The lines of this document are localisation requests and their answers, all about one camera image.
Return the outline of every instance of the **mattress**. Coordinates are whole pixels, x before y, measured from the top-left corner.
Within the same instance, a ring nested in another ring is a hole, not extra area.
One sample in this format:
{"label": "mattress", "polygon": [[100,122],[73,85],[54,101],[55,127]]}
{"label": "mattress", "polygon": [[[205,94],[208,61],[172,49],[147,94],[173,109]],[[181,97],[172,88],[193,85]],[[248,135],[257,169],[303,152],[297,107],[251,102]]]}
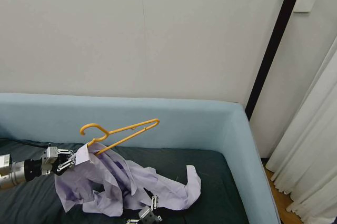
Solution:
{"label": "mattress", "polygon": [[[55,143],[62,149],[76,151],[81,144]],[[151,149],[115,147],[115,152],[126,160],[143,167],[153,167],[158,174],[187,183],[186,165],[195,166],[201,178],[201,196],[184,211],[159,209],[157,214],[165,223],[249,223],[233,180],[221,153],[209,150]],[[43,149],[8,139],[0,139],[0,155],[10,153],[13,161],[39,159]],[[120,217],[84,213],[82,206],[65,213],[56,194],[54,175],[41,176],[14,188],[0,190],[0,220],[3,223],[126,223],[136,218],[138,211],[124,210]]]}

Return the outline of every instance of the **hanger hook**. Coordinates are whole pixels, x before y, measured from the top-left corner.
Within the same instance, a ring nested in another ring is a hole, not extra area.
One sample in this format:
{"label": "hanger hook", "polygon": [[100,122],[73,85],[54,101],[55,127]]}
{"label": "hanger hook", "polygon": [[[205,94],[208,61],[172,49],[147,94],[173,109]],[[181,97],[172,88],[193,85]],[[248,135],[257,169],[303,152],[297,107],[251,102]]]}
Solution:
{"label": "hanger hook", "polygon": [[103,127],[101,127],[99,124],[96,124],[96,123],[90,123],[90,124],[87,124],[87,125],[84,125],[83,127],[81,127],[80,134],[85,135],[84,130],[86,130],[87,128],[92,128],[92,127],[100,129],[105,134],[103,137],[93,138],[92,143],[94,143],[96,141],[103,141],[109,136],[109,132],[106,131]]}

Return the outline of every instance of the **lavender shirt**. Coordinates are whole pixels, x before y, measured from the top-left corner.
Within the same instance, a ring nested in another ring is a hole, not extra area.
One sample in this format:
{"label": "lavender shirt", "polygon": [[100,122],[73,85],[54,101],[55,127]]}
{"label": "lavender shirt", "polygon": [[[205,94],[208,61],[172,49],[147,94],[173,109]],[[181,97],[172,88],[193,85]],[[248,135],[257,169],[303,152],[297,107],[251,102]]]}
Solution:
{"label": "lavender shirt", "polygon": [[[103,148],[99,143],[82,146],[76,153],[75,167],[55,176],[56,192],[66,212],[82,204],[84,212],[120,216],[123,208],[136,210],[151,205],[144,188],[158,195],[158,207],[172,210],[187,209],[200,196],[201,181],[192,165],[186,166],[187,185],[183,185],[112,150],[98,157],[93,154]],[[95,191],[95,183],[102,184],[104,191]]]}

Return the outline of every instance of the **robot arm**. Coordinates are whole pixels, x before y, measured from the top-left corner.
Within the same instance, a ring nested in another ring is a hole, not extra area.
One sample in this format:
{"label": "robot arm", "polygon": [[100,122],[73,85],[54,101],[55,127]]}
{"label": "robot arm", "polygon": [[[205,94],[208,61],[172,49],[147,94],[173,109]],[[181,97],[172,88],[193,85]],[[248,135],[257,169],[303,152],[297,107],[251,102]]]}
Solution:
{"label": "robot arm", "polygon": [[75,164],[72,150],[48,147],[38,160],[13,162],[10,154],[0,155],[0,189],[7,189],[31,181],[35,177],[51,174],[62,175]]}

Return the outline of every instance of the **orange plastic hanger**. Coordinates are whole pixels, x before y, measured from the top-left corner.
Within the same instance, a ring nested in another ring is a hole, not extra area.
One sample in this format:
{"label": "orange plastic hanger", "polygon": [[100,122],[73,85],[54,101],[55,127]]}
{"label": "orange plastic hanger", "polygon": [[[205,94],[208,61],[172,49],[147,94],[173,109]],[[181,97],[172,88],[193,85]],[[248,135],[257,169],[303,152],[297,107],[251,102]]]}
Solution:
{"label": "orange plastic hanger", "polygon": [[80,129],[80,134],[81,135],[85,135],[84,133],[84,130],[87,129],[87,128],[91,128],[91,127],[95,127],[95,128],[98,128],[100,129],[105,135],[103,137],[100,137],[100,138],[93,138],[91,142],[88,143],[88,147],[90,147],[94,142],[97,142],[97,141],[104,141],[106,138],[109,137],[109,135],[111,134],[114,134],[114,133],[119,133],[119,132],[122,132],[122,131],[125,131],[125,130],[128,130],[128,129],[135,129],[136,127],[138,126],[141,126],[141,125],[145,125],[145,124],[149,124],[149,123],[152,123],[154,122],[153,124],[149,125],[149,126],[146,126],[144,127],[142,130],[139,130],[138,132],[135,132],[134,134],[131,134],[130,136],[128,137],[125,137],[123,139],[121,139],[120,141],[117,141],[116,143],[113,143],[111,144],[110,146],[106,147],[105,149],[102,149],[100,150],[99,152],[97,152],[95,155],[99,155],[99,154],[102,154],[104,153],[105,151],[123,143],[124,141],[127,141],[143,132],[145,132],[146,130],[148,129],[151,129],[153,127],[155,127],[156,125],[159,124],[159,119],[152,119],[152,120],[147,120],[147,121],[144,121],[144,122],[141,122],[141,123],[138,123],[138,124],[134,124],[134,125],[129,125],[129,126],[126,126],[124,128],[119,128],[119,129],[116,129],[116,130],[113,130],[113,131],[106,131],[103,127],[101,127],[99,124],[96,124],[96,123],[91,123],[91,124],[87,124],[87,125],[84,125],[83,127],[81,127]]}

